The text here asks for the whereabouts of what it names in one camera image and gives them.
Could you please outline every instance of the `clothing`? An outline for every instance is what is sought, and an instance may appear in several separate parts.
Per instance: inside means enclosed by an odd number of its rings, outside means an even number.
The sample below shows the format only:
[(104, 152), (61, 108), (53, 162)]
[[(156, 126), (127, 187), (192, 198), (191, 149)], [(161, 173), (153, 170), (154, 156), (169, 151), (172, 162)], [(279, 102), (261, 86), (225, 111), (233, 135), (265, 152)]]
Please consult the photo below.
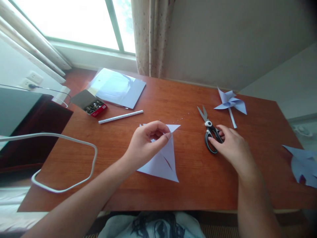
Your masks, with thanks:
[(198, 221), (184, 212), (141, 212), (111, 217), (98, 238), (205, 238)]

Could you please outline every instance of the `window frame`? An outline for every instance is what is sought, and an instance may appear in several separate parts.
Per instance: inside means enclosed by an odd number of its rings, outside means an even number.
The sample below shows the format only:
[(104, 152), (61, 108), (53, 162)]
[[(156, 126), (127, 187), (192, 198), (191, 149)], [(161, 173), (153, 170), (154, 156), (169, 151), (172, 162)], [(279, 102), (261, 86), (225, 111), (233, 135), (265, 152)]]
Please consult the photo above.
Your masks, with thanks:
[(127, 52), (124, 50), (124, 46), (122, 43), (122, 38), (121, 38), (121, 34), (120, 34), (120, 30), (119, 30), (119, 25), (118, 25), (118, 21), (117, 21), (117, 17), (116, 17), (116, 12), (115, 12), (115, 8), (113, 6), (113, 2), (112, 0), (105, 0), (106, 2), (106, 6), (107, 6), (107, 10), (110, 16), (110, 20), (111, 20), (111, 24), (112, 24), (112, 28), (113, 31), (115, 33), (115, 37), (117, 40), (117, 44), (119, 47), (119, 50), (114, 50), (111, 48), (107, 48), (107, 47), (102, 47), (102, 46), (95, 46), (95, 45), (90, 45), (90, 44), (85, 44), (85, 43), (81, 43), (81, 42), (76, 42), (76, 41), (70, 41), (70, 40), (64, 40), (64, 39), (59, 39), (59, 38), (55, 38), (55, 37), (50, 37), (50, 36), (45, 36), (43, 34), (43, 32), (27, 17), (27, 15), (19, 8), (19, 6), (13, 1), (13, 0), (9, 0), (9, 2), (38, 30), (38, 32), (48, 41), (56, 41), (56, 42), (61, 42), (61, 43), (67, 43), (67, 44), (72, 44), (72, 45), (77, 45), (77, 46), (83, 46), (86, 48), (93, 48), (93, 49), (98, 49), (98, 50), (104, 50), (104, 51), (109, 51), (109, 52), (115, 52), (115, 53), (121, 53), (121, 54), (125, 54), (125, 55), (132, 55), (135, 56), (135, 53), (131, 53), (131, 52)]

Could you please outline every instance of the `curtain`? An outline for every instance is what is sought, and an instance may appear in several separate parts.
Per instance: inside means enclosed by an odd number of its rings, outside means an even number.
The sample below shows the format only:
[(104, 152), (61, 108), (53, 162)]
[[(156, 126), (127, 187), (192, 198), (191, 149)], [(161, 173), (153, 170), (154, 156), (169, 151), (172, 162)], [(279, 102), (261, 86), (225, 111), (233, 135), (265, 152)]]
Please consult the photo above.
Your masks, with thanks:
[(8, 1), (0, 0), (0, 37), (57, 81), (71, 64)]
[(175, 0), (131, 0), (138, 73), (164, 76), (164, 58)]

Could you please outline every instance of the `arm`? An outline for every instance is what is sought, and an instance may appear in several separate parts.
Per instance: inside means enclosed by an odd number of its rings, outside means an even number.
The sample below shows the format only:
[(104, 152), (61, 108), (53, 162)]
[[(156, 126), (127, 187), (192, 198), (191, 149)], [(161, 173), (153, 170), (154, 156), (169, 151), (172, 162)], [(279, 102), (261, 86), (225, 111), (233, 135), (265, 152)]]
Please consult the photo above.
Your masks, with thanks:
[(235, 130), (217, 126), (223, 144), (209, 138), (238, 173), (238, 224), (241, 237), (282, 237), (261, 172), (257, 168), (248, 143)]
[(59, 204), (23, 237), (84, 237), (120, 184), (158, 153), (170, 137), (168, 127), (159, 121), (137, 128), (121, 159)]

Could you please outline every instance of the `black cable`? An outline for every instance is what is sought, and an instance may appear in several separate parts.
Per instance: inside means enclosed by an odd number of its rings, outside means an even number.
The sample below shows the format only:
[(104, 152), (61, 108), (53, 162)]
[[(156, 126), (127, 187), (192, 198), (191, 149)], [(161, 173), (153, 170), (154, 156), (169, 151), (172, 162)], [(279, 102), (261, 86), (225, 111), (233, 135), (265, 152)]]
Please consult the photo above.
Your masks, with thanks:
[[(6, 86), (6, 87), (11, 87), (11, 88), (23, 89), (23, 90), (31, 92), (31, 90), (28, 90), (28, 89), (25, 89), (25, 88), (19, 88), (19, 87), (9, 86), (9, 85), (5, 85), (5, 84), (0, 84), (0, 85), (1, 86)], [(28, 86), (29, 86), (29, 88), (32, 88), (32, 89), (33, 88), (42, 88), (42, 87), (36, 86), (34, 84), (29, 84)], [(54, 89), (48, 89), (48, 90), (52, 90), (52, 91), (59, 92), (59, 93), (64, 93), (64, 92), (57, 91), (57, 90), (54, 90)]]
[(6, 86), (6, 87), (11, 87), (11, 88), (18, 88), (18, 89), (24, 89), (24, 88), (19, 88), (19, 87), (13, 87), (13, 86), (9, 86), (9, 85), (4, 85), (4, 84), (0, 84), (1, 86)]
[[(42, 88), (42, 87), (36, 86), (34, 84), (29, 84), (29, 88)], [(42, 88), (42, 89), (48, 89), (48, 90), (52, 90), (52, 91), (55, 91), (55, 92), (64, 93), (64, 92), (57, 91), (57, 90), (54, 90), (54, 89), (49, 89), (49, 88)]]

